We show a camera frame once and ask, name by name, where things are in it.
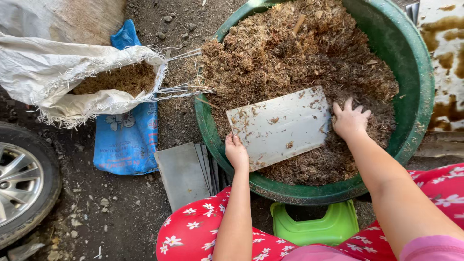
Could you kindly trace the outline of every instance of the blue sack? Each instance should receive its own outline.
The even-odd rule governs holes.
[[[122,50],[141,45],[132,20],[125,21],[111,44]],[[96,119],[93,164],[118,175],[142,175],[158,170],[153,153],[158,144],[156,102],[139,104],[129,112],[100,115]]]

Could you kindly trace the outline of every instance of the car tire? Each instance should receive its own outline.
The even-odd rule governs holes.
[[[0,142],[28,151],[35,156],[44,173],[44,183],[37,199],[24,213],[0,227],[0,249],[3,249],[26,235],[47,216],[60,194],[61,177],[55,151],[27,129],[0,122]]]

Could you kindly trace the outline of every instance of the woman's right hand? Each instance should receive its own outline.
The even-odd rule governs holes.
[[[236,173],[238,171],[250,172],[248,152],[238,135],[232,135],[232,132],[226,136],[226,156]]]
[[[364,108],[362,105],[359,105],[354,110],[351,109],[352,107],[352,97],[346,100],[344,110],[336,102],[333,105],[335,119],[332,120],[332,125],[335,132],[345,141],[357,135],[366,135],[367,119],[371,116],[370,110],[362,113]]]

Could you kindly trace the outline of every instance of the forearm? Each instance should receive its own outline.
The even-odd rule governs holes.
[[[408,172],[367,134],[347,138],[347,144],[397,257],[404,245],[417,237],[464,238],[462,230],[422,193]]]
[[[219,227],[213,259],[215,261],[251,260],[252,225],[249,173],[236,171],[226,213]]]

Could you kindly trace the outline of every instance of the pink shirt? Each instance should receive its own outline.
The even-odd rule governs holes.
[[[400,261],[463,261],[464,241],[446,235],[416,238],[405,245]],[[319,245],[297,248],[282,261],[357,261],[342,252]]]

